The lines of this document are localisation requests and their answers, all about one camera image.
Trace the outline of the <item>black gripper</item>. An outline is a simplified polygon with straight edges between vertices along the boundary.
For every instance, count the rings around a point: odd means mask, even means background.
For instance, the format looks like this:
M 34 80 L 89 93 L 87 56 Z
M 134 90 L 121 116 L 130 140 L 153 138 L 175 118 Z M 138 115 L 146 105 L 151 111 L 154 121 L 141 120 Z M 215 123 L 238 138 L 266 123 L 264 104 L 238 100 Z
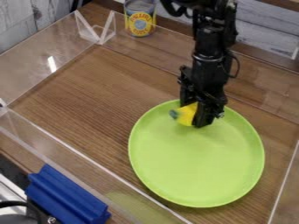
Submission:
M 223 116 L 229 103 L 225 85 L 230 78 L 231 60 L 226 54 L 213 57 L 195 53 L 191 58 L 191 66 L 181 67 L 181 106 L 197 102 L 191 124 L 203 128 Z

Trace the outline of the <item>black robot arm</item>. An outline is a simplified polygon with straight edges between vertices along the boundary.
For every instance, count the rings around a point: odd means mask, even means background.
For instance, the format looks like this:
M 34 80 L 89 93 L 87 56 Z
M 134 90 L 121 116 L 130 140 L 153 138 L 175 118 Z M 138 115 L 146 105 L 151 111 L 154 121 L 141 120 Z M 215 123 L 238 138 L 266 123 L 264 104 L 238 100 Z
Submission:
M 239 62 L 230 48 L 237 43 L 237 0 L 161 0 L 174 17 L 193 21 L 193 64 L 181 67 L 181 107 L 191 112 L 191 126 L 203 128 L 225 116 L 225 86 L 238 77 Z

